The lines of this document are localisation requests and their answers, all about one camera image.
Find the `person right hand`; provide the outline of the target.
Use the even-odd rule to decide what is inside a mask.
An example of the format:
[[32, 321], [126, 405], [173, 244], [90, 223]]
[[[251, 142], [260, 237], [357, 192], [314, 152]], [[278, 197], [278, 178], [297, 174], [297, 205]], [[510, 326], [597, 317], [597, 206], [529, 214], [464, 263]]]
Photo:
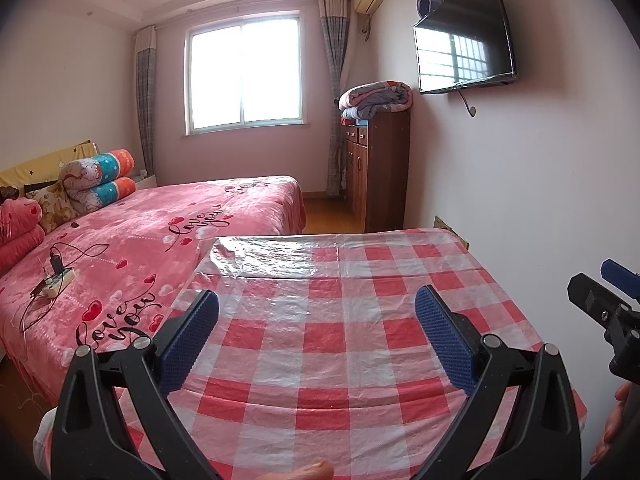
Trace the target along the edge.
[[595, 465], [605, 458], [605, 455], [608, 454], [617, 435], [620, 433], [620, 428], [623, 426], [624, 408], [629, 393], [631, 392], [631, 387], [632, 383], [626, 382], [626, 384], [621, 385], [620, 388], [616, 390], [614, 398], [617, 404], [614, 406], [611, 414], [608, 415], [603, 434], [590, 457], [590, 465]]

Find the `person left hand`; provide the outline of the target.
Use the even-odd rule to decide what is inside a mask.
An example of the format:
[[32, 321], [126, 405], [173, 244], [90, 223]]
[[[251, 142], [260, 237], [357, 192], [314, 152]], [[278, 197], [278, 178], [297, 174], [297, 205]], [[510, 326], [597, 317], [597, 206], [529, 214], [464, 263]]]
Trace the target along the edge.
[[332, 480], [333, 478], [332, 464], [322, 460], [289, 472], [265, 472], [256, 480]]

